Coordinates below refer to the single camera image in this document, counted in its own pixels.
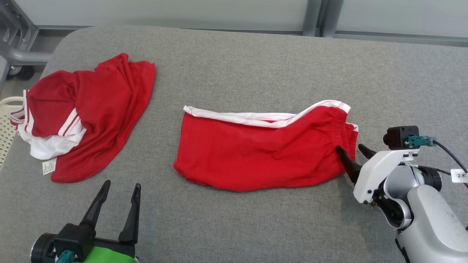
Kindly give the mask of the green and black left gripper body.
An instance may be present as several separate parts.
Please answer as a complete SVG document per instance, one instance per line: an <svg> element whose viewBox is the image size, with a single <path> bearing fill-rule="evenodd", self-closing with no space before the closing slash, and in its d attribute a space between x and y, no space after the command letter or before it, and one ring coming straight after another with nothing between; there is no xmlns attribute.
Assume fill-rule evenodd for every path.
<svg viewBox="0 0 468 263"><path fill-rule="evenodd" d="M137 237L124 242L94 238L93 242L90 253L78 263L140 263L135 253Z"/></svg>

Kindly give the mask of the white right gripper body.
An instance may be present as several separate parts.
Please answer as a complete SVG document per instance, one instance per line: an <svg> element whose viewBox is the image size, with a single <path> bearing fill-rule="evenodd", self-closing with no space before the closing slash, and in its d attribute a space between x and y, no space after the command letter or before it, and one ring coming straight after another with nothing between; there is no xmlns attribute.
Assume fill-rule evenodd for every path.
<svg viewBox="0 0 468 263"><path fill-rule="evenodd" d="M379 151L362 167L353 189L353 195L359 203L371 202L373 191L400 164L412 161L419 154L419 149Z"/></svg>

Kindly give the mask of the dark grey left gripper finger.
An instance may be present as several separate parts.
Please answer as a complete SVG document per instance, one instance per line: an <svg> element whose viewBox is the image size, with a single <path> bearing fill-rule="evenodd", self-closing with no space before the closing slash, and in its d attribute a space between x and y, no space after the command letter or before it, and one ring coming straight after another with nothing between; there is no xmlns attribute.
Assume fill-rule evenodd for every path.
<svg viewBox="0 0 468 263"><path fill-rule="evenodd" d="M131 197L131 208L127 221L120 232L118 240L120 243L135 245L139 236L139 212L141 204L141 185L136 183Z"/></svg>
<svg viewBox="0 0 468 263"><path fill-rule="evenodd" d="M83 219L81 220L80 226L88 226L92 230L95 230L102 205L107 199L107 195L109 193L111 184L112 182L110 180L106 180L103 183L99 192L97 193L96 197L94 198L87 212L85 213Z"/></svg>

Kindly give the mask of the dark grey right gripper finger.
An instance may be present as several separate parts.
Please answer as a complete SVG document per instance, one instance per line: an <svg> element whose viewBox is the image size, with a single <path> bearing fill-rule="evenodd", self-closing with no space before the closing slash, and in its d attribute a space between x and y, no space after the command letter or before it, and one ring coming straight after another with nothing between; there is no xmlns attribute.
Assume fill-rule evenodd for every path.
<svg viewBox="0 0 468 263"><path fill-rule="evenodd" d="M346 152L344 148L337 145L336 153L345 168L345 172L349 176L351 182L355 185L358 181L359 174L361 173L362 166L356 163Z"/></svg>
<svg viewBox="0 0 468 263"><path fill-rule="evenodd" d="M363 144L358 144L358 150L367 159L371 159L377 153L376 151L371 150L370 148L368 148L367 146Z"/></svg>

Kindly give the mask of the red shorts with white trim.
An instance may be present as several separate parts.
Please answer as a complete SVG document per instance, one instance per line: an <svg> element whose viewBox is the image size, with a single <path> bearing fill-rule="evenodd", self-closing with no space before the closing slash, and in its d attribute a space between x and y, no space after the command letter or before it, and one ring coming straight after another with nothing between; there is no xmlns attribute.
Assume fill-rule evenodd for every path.
<svg viewBox="0 0 468 263"><path fill-rule="evenodd" d="M297 114L185 106L174 169L191 183L238 193L319 185L345 171L337 146L356 159L350 110L339 100Z"/></svg>

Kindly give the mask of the red and white basketball jersey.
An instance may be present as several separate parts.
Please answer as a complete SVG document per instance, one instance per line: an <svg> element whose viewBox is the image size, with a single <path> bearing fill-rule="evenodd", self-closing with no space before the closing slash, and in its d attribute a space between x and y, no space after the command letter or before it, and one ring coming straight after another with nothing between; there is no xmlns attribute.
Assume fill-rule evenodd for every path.
<svg viewBox="0 0 468 263"><path fill-rule="evenodd" d="M24 90L10 122L30 155L54 168L56 183L77 183L102 171L126 144L152 95L156 65L126 53L94 70L59 70Z"/></svg>

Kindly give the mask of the cream plastic laundry basket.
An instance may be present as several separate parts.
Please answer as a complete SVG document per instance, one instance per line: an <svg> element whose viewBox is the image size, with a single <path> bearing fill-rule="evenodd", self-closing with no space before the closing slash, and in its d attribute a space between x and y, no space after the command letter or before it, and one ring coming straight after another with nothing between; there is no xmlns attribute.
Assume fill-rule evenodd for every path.
<svg viewBox="0 0 468 263"><path fill-rule="evenodd" d="M0 100L0 170L16 134L15 127L10 123L10 112L20 110L23 105L22 101L21 96Z"/></svg>

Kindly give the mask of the grey metal wheeled cart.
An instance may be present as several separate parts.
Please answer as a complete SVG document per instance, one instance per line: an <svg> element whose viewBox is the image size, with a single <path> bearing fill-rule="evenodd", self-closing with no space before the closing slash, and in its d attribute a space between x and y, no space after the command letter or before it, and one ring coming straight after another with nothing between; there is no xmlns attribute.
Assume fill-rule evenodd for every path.
<svg viewBox="0 0 468 263"><path fill-rule="evenodd" d="M0 83L7 76L34 74L33 66L45 65L50 52L32 52L39 29L14 0L0 0Z"/></svg>

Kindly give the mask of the grey partition post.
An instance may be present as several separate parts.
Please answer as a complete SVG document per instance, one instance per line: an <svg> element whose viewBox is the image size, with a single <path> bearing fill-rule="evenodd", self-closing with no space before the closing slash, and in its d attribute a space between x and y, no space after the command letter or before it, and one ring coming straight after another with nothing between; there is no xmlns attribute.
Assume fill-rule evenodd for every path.
<svg viewBox="0 0 468 263"><path fill-rule="evenodd" d="M302 25L303 36L315 37L321 5L322 0L307 0L305 17Z"/></svg>
<svg viewBox="0 0 468 263"><path fill-rule="evenodd" d="M325 11L321 22L321 36L334 38L344 0L325 0Z"/></svg>

